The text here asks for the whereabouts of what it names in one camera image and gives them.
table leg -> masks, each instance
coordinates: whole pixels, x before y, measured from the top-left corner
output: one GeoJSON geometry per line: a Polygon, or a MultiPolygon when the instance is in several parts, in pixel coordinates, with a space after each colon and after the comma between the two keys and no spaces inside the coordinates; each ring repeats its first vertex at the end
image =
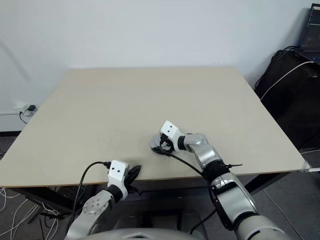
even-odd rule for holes
{"type": "Polygon", "coordinates": [[[15,187],[10,189],[25,195],[31,200],[48,204],[62,214],[72,212],[74,201],[48,187],[15,187]]]}
{"type": "Polygon", "coordinates": [[[30,218],[30,220],[27,222],[27,224],[31,224],[40,215],[40,213],[42,213],[43,210],[44,210],[44,208],[40,207],[38,209],[38,211],[36,211],[36,213],[33,214],[33,216],[30,218]]]}
{"type": "Polygon", "coordinates": [[[245,185],[245,188],[248,190],[249,193],[256,194],[289,173],[290,172],[259,174],[252,181],[247,183],[245,185]]]}

gray carpet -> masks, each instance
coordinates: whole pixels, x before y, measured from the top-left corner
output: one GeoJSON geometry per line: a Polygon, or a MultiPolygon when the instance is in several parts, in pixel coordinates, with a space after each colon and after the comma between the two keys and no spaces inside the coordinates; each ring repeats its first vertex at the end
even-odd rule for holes
{"type": "MultiPolygon", "coordinates": [[[[5,152],[14,141],[12,137],[0,137],[0,153],[5,152]]],[[[305,154],[304,157],[314,166],[320,167],[320,151],[305,154]]],[[[252,176],[241,176],[240,180],[245,184],[250,181],[252,176]]],[[[152,185],[152,188],[161,188],[162,183],[152,185]]],[[[175,184],[188,184],[188,186],[201,186],[203,183],[201,179],[189,179],[188,181],[176,181],[175,184]]],[[[140,182],[137,184],[140,188],[147,188],[147,182],[140,182]]],[[[314,173],[300,173],[293,172],[286,175],[273,185],[267,187],[265,191],[272,197],[272,199],[283,210],[295,228],[299,231],[305,240],[317,240],[320,239],[320,174],[314,173]]],[[[16,193],[7,190],[9,196],[16,193]]],[[[256,201],[257,207],[261,214],[269,217],[280,228],[286,231],[292,239],[299,240],[300,238],[293,231],[288,221],[280,213],[277,207],[268,199],[266,194],[261,191],[253,196],[256,201]]],[[[12,226],[13,215],[23,202],[24,196],[20,195],[16,198],[8,198],[6,200],[6,207],[0,212],[0,234],[7,231],[12,226]]],[[[4,197],[0,196],[0,208],[4,204],[4,197]]],[[[27,211],[33,206],[33,203],[26,202],[18,211],[16,215],[15,223],[18,223],[27,211]]],[[[205,217],[212,209],[212,203],[210,202],[208,192],[204,188],[199,188],[191,191],[182,197],[172,199],[168,197],[166,199],[145,199],[137,200],[135,195],[131,195],[127,198],[127,201],[118,203],[112,212],[112,219],[118,219],[133,211],[133,209],[150,210],[150,209],[163,209],[170,206],[183,206],[186,209],[196,210],[201,217],[205,217]]],[[[60,240],[64,238],[67,219],[59,222],[59,228],[54,236],[53,240],[60,240]]],[[[166,217],[159,218],[157,224],[161,227],[172,227],[172,221],[166,217]]],[[[208,233],[209,239],[212,240],[234,240],[235,234],[223,228],[219,218],[214,215],[205,223],[205,228],[208,233]]],[[[44,227],[44,232],[47,234],[48,228],[44,227]]],[[[0,236],[0,240],[9,240],[10,233],[0,236]]],[[[22,223],[15,235],[15,240],[41,240],[42,234],[40,229],[39,217],[32,222],[22,223]]]]}

table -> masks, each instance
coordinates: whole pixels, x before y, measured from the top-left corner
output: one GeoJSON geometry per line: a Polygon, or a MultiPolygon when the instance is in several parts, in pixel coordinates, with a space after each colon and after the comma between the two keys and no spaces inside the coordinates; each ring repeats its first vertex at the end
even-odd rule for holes
{"type": "MultiPolygon", "coordinates": [[[[76,185],[90,163],[113,159],[141,164],[138,180],[196,177],[150,150],[166,120],[205,134],[226,164],[243,164],[231,169],[237,175],[296,171],[304,163],[232,67],[71,69],[0,161],[0,186],[76,185]]],[[[192,154],[179,156],[198,166],[192,154]]],[[[274,176],[260,176],[252,191],[274,176]]],[[[105,168],[94,166],[84,183],[107,181],[105,168]]]]}

wall socket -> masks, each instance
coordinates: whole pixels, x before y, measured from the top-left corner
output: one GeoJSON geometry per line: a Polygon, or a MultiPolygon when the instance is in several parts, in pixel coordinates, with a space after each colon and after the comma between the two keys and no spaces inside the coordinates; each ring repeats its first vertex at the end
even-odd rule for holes
{"type": "Polygon", "coordinates": [[[24,113],[24,116],[26,117],[32,117],[36,111],[38,110],[38,105],[37,104],[16,104],[13,111],[15,113],[20,113],[20,112],[23,112],[24,113]],[[30,105],[35,105],[35,110],[33,111],[26,111],[30,105]]]}

